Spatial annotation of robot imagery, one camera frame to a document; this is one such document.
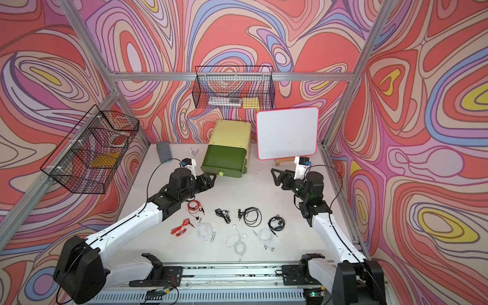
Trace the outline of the green top drawer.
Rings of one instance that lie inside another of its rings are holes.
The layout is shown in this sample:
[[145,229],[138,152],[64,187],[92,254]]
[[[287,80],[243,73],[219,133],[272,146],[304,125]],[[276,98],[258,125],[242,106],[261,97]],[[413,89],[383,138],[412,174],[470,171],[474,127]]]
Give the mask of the green top drawer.
[[219,176],[242,178],[247,173],[247,150],[242,147],[210,144],[201,169]]

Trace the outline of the red earphones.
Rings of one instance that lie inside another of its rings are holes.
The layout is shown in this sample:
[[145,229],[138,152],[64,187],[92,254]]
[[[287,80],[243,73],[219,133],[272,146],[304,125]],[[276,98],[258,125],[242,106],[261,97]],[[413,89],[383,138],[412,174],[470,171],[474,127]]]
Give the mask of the red earphones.
[[205,214],[202,204],[198,200],[191,200],[187,203],[187,210],[191,216],[196,220],[201,218],[201,215]]
[[184,219],[180,226],[173,228],[171,230],[171,235],[181,236],[187,231],[187,227],[194,228],[194,225],[191,223],[190,219],[188,218]]

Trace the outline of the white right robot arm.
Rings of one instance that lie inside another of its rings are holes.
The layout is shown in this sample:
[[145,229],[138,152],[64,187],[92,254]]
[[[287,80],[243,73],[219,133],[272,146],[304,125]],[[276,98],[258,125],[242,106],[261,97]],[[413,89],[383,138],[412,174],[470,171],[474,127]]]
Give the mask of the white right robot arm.
[[332,262],[321,254],[305,254],[299,274],[305,282],[316,281],[327,291],[323,304],[386,304],[385,277],[377,261],[367,259],[337,224],[324,200],[324,176],[311,168],[298,174],[271,169],[274,184],[292,191],[298,209],[324,242]]

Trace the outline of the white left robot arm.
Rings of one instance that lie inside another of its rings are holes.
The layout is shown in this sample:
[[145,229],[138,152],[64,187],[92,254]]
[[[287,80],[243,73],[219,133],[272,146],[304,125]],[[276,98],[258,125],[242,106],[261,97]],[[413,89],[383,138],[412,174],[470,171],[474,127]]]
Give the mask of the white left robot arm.
[[169,183],[129,216],[86,238],[68,239],[58,258],[54,281],[72,302],[84,304],[110,285],[148,276],[153,269],[149,263],[116,271],[108,266],[108,260],[128,242],[179,211],[187,200],[212,189],[216,178],[216,174],[193,175],[190,169],[175,169]]

